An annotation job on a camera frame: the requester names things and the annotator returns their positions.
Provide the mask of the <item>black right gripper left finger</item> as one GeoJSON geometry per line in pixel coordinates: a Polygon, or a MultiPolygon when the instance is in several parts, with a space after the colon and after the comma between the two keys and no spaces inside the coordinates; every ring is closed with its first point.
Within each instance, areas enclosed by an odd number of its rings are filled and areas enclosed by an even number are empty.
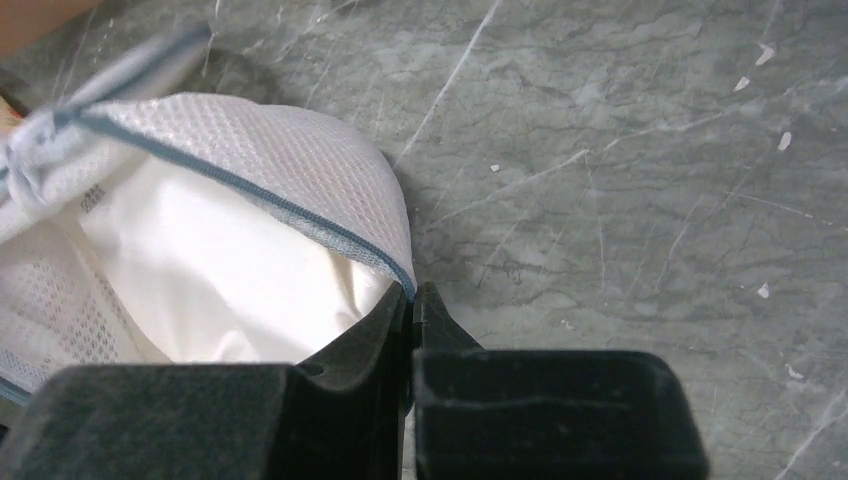
{"type": "Polygon", "coordinates": [[[85,365],[52,376],[1,444],[5,479],[397,479],[408,301],[297,364],[85,365]]]}

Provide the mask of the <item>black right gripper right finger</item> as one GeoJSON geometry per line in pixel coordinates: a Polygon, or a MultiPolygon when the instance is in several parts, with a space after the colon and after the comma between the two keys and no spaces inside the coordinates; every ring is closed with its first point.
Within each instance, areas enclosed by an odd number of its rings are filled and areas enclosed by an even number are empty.
{"type": "Polygon", "coordinates": [[[421,479],[705,479],[682,384],[633,350],[482,347],[435,285],[416,295],[412,391],[421,479]]]}

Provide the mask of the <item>white bra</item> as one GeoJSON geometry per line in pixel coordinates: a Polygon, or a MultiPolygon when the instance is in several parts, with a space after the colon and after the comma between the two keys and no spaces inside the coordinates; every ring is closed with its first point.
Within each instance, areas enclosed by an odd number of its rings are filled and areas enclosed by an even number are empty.
{"type": "Polygon", "coordinates": [[[300,362],[390,286],[229,188],[153,158],[120,167],[61,219],[178,363],[300,362]]]}

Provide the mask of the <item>white mesh laundry bag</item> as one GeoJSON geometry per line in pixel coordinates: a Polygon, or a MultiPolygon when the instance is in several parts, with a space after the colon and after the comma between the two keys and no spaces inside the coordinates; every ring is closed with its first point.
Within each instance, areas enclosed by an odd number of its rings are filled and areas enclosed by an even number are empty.
{"type": "Polygon", "coordinates": [[[69,99],[2,129],[5,398],[24,404],[75,365],[227,363],[166,357],[62,222],[66,206],[133,160],[153,158],[217,182],[414,296],[407,210],[387,159],[325,114],[179,91],[210,37],[202,23],[153,38],[69,99]]]}

